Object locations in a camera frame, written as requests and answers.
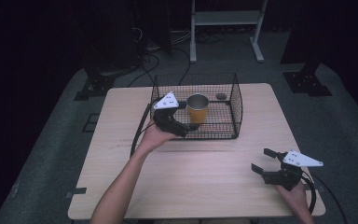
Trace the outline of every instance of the paper cup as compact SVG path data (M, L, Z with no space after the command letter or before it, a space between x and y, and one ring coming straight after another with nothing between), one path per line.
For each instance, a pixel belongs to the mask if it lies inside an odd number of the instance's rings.
M194 94L187 98L187 110L190 115L190 123L202 124L208 114L209 100L201 94Z

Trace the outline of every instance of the wire cage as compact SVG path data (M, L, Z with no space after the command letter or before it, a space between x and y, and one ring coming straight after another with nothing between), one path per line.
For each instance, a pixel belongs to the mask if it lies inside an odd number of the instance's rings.
M186 76L158 75L153 81L151 102L173 92L179 103L185 103L193 94L202 94L209 99L205 122L186 138L178 139L235 139L240 134L242 123L242 99L236 74L197 74ZM153 118L155 109L151 107ZM174 118L190 126L187 109L177 109Z

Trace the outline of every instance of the floor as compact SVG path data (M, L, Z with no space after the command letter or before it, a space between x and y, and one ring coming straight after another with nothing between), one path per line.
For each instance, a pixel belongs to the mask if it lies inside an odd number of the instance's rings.
M299 71L303 64L280 64L289 36L285 33L262 33L260 48L265 61L258 63L249 37L252 34L226 34L214 44L198 44L197 63L189 67L188 42L175 46L172 55L163 51L145 56L149 74L236 73L240 83L268 83L272 86L282 111L300 150L324 162L322 168L311 168L334 192L348 223L358 223L358 105L345 90L339 76L321 64L316 76L332 92L332 96L309 97L306 93L292 93L282 73ZM119 77L114 88L127 88L145 71ZM68 83L52 112L18 180L0 210L2 223L89 223L70 220L67 216L71 196L85 160L91 126L84 130L91 114L100 113L103 97L74 101L87 81L87 74L79 70ZM149 86L148 74L141 76L131 87ZM316 223L343 223L338 206L327 188L316 181L326 206L326 213L316 217ZM292 217L255 218L260 224L296 223Z

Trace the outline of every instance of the black cable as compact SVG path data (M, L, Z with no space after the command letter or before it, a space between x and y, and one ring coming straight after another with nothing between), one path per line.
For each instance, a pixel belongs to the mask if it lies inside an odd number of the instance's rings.
M144 115L141 118L141 122L139 122L139 126L138 126L138 130L136 130L135 136L133 137L132 140L132 146L131 146L131 152L130 152L130 157L132 156L132 154L135 152L135 147L136 147L136 143L138 142L139 136L141 135L142 131L142 127L144 127L145 124L145 120L147 118L147 114L150 111L150 108L152 107L153 103L155 103L157 100L160 100L160 98L156 98L154 99L152 102L150 102L150 104L147 105Z
M307 179L304 176L301 176L301 178L308 184L308 186L310 186L310 213L312 214L313 209L315 208L315 204L316 204L316 191L315 191L315 187L313 186L313 183L310 181L310 179Z
M153 68L151 68L150 70L147 70L146 72L144 72L144 73L142 73L141 75L139 75L138 77L136 77L127 87L130 87L138 78L140 78L140 77L142 77L142 76L148 74L149 72L153 71L154 69L156 69L156 68L158 67L158 65L159 65L159 58L158 58L157 56L153 55L153 54L148 54L148 56L152 56L152 57L154 57L154 58L157 60L156 65L155 65Z
M318 179L319 182L321 182L324 185L324 187L327 189L327 191L333 197L333 200L336 203L336 205L337 205L337 207L339 209L339 212L342 215L342 218L344 219L344 223L347 224L348 223L347 216L345 215L344 209L342 209L341 204L339 203L338 199L336 198L336 195L334 195L333 191L322 181L322 179L319 176L315 175L314 173L310 173L310 174L312 176L314 176L316 179Z
M150 124L149 126L145 127L145 128L141 131L141 133L143 133L144 131L146 131L146 129L150 128L151 126L153 126L153 125L155 125L155 124L156 124L156 123L152 123L152 124Z
M183 81L183 79L184 79L184 78L185 78L185 76L187 75L188 70L190 70L190 66L191 66L190 56L188 55L188 53L187 53L187 52L185 52L185 51L184 51L184 50L182 50L182 49L177 49L177 48L172 48L172 49L176 49L176 50L180 50L180 51L182 51L182 52L186 55L186 57L188 58L188 67L187 67L186 71L183 73L183 75L182 75L182 77L181 77L181 79L180 79L180 81L179 81L178 86L180 86L180 85L181 85L181 83L182 83L182 81Z

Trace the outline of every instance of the shelf leg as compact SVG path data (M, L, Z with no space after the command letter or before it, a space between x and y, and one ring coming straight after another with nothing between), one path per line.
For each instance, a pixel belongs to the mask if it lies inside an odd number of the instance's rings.
M190 62L197 62L196 52L196 0L193 0L191 6L191 40L190 40Z
M261 26L263 25L264 14L266 13L267 1L264 0L260 9L260 15L258 16L257 26L255 28L255 36L250 37L252 48L255 52L255 57L259 63L264 62L263 54L261 53L260 47L258 47L258 37L260 37Z

